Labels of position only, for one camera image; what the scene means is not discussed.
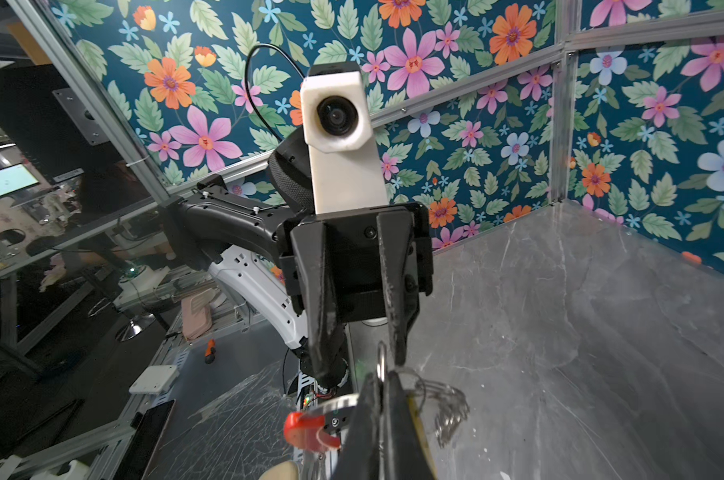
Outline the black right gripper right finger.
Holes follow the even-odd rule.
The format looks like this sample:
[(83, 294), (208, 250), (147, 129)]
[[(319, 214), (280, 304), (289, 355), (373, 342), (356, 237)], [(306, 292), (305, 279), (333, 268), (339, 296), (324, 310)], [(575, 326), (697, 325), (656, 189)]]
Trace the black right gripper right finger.
[(436, 478), (398, 374), (385, 381), (385, 478)]

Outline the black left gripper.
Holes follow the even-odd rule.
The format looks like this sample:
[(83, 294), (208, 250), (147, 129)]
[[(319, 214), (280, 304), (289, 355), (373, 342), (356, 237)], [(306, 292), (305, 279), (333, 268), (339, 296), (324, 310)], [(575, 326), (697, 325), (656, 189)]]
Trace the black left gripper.
[(408, 202), (296, 216), (279, 226), (277, 248), (294, 309), (306, 313), (319, 384), (340, 384), (346, 374), (339, 323), (386, 317), (394, 364), (406, 364), (420, 297), (434, 288), (427, 207)]

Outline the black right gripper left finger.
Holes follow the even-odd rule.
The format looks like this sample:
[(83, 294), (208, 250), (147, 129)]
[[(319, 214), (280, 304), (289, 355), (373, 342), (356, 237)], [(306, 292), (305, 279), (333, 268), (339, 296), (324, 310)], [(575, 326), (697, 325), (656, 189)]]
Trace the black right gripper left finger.
[(381, 385), (367, 375), (352, 414), (332, 480), (378, 480), (380, 476)]

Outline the bunch of keys yellow tag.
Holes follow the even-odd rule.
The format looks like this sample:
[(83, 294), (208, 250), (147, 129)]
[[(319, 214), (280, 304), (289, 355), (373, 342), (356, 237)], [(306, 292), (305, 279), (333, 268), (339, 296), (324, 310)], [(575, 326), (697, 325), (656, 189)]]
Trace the bunch of keys yellow tag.
[(388, 361), (384, 342), (377, 349), (376, 375), (381, 385), (382, 417), (380, 430), (381, 474), (385, 478), (385, 381), (389, 374), (398, 374), (408, 396), (416, 428), (425, 447), (428, 461), (437, 474), (437, 451), (448, 447), (461, 425), (468, 420), (470, 407), (460, 389), (443, 382), (422, 377), (410, 367), (394, 367)]

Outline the large keyring with red grip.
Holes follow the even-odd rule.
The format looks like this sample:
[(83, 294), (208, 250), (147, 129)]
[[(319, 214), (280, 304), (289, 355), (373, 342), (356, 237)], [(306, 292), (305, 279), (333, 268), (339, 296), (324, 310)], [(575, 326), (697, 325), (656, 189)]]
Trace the large keyring with red grip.
[(312, 404), (302, 400), (302, 409), (288, 415), (283, 434), (294, 449), (299, 479), (332, 478), (358, 399), (353, 393)]

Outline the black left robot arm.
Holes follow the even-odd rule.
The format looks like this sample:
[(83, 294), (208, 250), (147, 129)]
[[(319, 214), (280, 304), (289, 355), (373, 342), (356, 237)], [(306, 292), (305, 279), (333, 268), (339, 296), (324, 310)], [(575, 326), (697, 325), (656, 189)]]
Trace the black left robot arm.
[(326, 389), (346, 375), (348, 323), (385, 319), (394, 362), (404, 365), (420, 298), (433, 290), (428, 209), (408, 202), (317, 213), (301, 131), (278, 145), (267, 170), (283, 205), (235, 195), (218, 174), (191, 197), (164, 202), (174, 252), (251, 304)]

